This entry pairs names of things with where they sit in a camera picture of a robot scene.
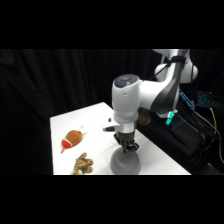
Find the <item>cable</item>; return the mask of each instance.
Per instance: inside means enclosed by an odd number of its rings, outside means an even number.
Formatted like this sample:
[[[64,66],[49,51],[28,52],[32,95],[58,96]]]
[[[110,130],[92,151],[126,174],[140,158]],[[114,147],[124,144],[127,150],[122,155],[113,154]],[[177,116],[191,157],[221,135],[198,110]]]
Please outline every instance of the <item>cable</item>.
[[[216,119],[215,119],[215,113],[214,113],[214,111],[213,111],[213,109],[212,108],[209,108],[210,110],[211,110],[211,112],[212,112],[212,116],[213,116],[213,119],[214,119],[214,124],[215,124],[215,135],[216,135],[216,130],[217,130],[217,123],[216,123]],[[206,150],[208,150],[210,147],[211,147],[211,145],[212,145],[212,143],[214,142],[214,138],[212,139],[212,142],[210,143],[210,145],[205,149],[205,150],[203,150],[202,152],[205,152]]]
[[[194,113],[195,113],[198,117],[200,117],[202,120],[204,120],[205,122],[207,122],[207,123],[208,123],[211,127],[213,127],[213,128],[216,130],[216,132],[218,133],[218,135],[219,135],[219,156],[220,156],[220,159],[221,159],[222,163],[224,164],[224,161],[223,161],[223,158],[222,158],[222,137],[221,137],[221,135],[220,135],[218,129],[215,128],[209,121],[207,121],[204,117],[202,117],[202,116],[201,116],[200,114],[198,114],[196,111],[194,111]]]
[[[192,61],[192,69],[191,69],[191,105],[192,105],[192,109],[195,109],[195,105],[194,105],[194,93],[193,93],[193,75],[194,75],[194,63]]]
[[[157,75],[159,75],[159,73],[161,73],[165,68],[168,67],[168,64],[163,68],[161,69],[159,72],[157,72],[154,76],[152,76],[148,81],[152,80],[153,78],[155,78]]]
[[[159,72],[157,72],[154,76],[152,76],[148,81],[152,80],[153,78],[155,78],[157,75],[159,75],[159,73],[161,73],[165,68],[167,68],[169,65],[169,63],[163,68],[161,69]]]

